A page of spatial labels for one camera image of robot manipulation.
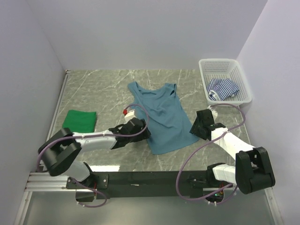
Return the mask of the blue tank top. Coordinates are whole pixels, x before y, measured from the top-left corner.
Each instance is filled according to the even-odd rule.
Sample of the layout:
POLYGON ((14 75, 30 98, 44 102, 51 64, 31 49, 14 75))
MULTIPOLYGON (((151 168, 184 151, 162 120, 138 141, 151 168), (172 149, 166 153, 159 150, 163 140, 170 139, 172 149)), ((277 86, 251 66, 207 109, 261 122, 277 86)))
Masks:
POLYGON ((199 140, 190 133, 192 123, 181 106, 175 83, 165 83, 157 90, 147 90, 137 82, 128 84, 134 97, 132 109, 139 119, 149 117, 147 139, 152 154, 161 155, 187 147, 199 140))

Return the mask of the green tank top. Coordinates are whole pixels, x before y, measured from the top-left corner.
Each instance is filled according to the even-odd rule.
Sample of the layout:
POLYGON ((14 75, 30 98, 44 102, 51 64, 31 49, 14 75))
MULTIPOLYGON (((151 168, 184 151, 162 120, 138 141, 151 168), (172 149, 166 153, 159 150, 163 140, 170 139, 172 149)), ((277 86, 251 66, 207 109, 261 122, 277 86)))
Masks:
POLYGON ((69 128, 71 132, 93 133, 97 120, 96 112, 69 110, 62 128, 69 128))

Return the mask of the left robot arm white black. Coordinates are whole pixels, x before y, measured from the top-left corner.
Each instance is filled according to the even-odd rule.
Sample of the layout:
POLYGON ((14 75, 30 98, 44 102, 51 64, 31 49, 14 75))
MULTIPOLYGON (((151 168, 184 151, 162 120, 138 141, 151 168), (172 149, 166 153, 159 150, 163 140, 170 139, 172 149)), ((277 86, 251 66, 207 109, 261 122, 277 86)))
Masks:
POLYGON ((150 137, 146 121, 136 117, 102 132, 77 133, 62 128, 39 148, 37 163, 42 161, 53 177, 64 174, 82 188, 89 188, 94 177, 87 163, 76 160, 81 151, 118 149, 150 137))

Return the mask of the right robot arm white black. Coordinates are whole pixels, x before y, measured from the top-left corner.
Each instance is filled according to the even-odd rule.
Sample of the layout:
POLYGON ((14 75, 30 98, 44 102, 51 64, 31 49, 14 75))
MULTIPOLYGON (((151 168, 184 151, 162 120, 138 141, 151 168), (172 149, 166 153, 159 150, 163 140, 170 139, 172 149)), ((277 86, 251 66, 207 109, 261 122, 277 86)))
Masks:
POLYGON ((275 186, 276 180, 268 152, 263 147, 254 147, 235 136, 222 123, 215 123, 212 110, 196 112, 190 133, 213 141, 227 152, 235 165, 217 163, 207 167, 206 183, 211 187, 222 181, 237 185, 244 194, 250 194, 275 186))

